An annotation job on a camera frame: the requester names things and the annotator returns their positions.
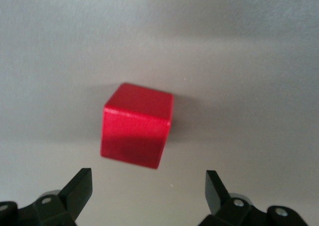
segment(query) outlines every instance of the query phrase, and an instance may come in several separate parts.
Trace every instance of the cube side face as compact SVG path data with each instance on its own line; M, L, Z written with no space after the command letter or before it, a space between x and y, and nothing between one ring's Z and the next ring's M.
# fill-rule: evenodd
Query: cube side face
M157 169L168 136L170 120L115 111L103 111L101 156Z
M171 120L173 95L123 83L107 102L109 107Z

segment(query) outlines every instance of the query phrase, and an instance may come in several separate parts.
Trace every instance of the white backdrop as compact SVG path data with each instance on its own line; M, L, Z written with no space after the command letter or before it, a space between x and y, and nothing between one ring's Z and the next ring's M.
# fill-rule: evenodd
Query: white backdrop
M79 226L196 226L205 171L265 211L319 208L319 0L0 0L0 201L82 167ZM99 156L122 82L175 96L158 170Z

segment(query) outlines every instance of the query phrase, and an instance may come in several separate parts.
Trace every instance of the cube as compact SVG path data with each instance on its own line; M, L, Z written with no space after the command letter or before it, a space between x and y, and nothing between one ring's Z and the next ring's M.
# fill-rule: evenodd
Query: cube
M103 108L101 156L157 169L172 108L172 94L121 84Z

